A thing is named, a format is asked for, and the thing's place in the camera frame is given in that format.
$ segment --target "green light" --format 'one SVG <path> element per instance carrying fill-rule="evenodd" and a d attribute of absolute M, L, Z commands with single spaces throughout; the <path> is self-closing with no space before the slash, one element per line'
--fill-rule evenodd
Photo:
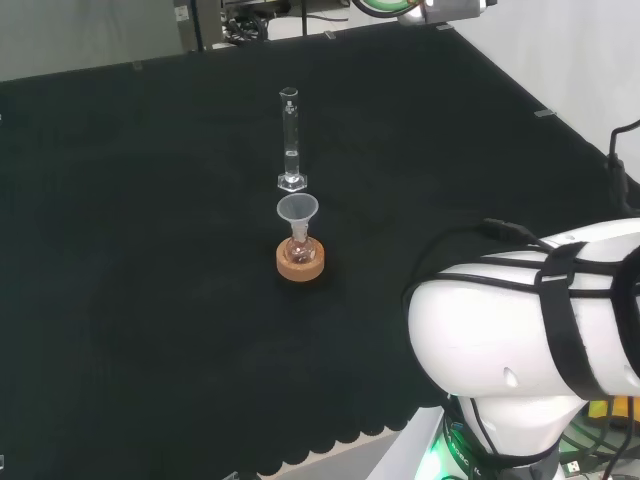
<path fill-rule="evenodd" d="M 440 457 L 437 442 L 431 450 L 427 450 L 420 461 L 415 480 L 434 480 L 440 474 Z"/>

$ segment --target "black cloth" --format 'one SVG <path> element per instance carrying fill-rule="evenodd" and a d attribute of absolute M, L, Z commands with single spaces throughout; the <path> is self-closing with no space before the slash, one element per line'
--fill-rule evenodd
<path fill-rule="evenodd" d="M 337 37 L 0 85 L 3 478 L 272 473 L 402 428 L 435 402 L 399 298 L 425 242 L 616 216 L 604 157 L 455 31 Z M 307 285 L 275 268 L 287 86 L 327 252 Z"/>

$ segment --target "funnel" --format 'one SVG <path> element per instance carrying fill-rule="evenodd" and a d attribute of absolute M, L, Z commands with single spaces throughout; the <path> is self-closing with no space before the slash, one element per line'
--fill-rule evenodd
<path fill-rule="evenodd" d="M 287 195 L 278 202 L 278 215 L 291 224 L 293 238 L 297 242 L 307 240 L 309 219 L 318 211 L 318 200 L 308 193 Z"/>
<path fill-rule="evenodd" d="M 312 280 L 324 268 L 322 244 L 307 236 L 309 219 L 318 211 L 318 200 L 308 193 L 294 193 L 278 202 L 277 211 L 291 224 L 292 232 L 276 252 L 278 271 L 296 282 Z"/>

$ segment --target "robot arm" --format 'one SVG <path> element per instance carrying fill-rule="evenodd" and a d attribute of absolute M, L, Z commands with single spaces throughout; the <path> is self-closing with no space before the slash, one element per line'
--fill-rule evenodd
<path fill-rule="evenodd" d="M 640 219 L 592 225 L 545 242 L 556 252 L 568 245 L 575 260 L 561 263 L 580 266 L 564 278 L 549 276 L 546 261 L 557 253 L 535 248 L 482 257 L 422 283 L 408 311 L 411 343 L 425 372 L 458 396 L 485 449 L 502 455 L 553 448 L 589 393 L 640 396 L 640 338 L 629 336 L 640 324 L 627 328 L 638 322 L 633 288 L 640 274 Z M 562 331 L 550 336 L 555 323 L 545 315 L 563 306 L 541 299 L 548 281 L 566 286 L 577 342 Z M 563 357 L 559 345 L 581 349 L 585 363 L 580 355 Z"/>

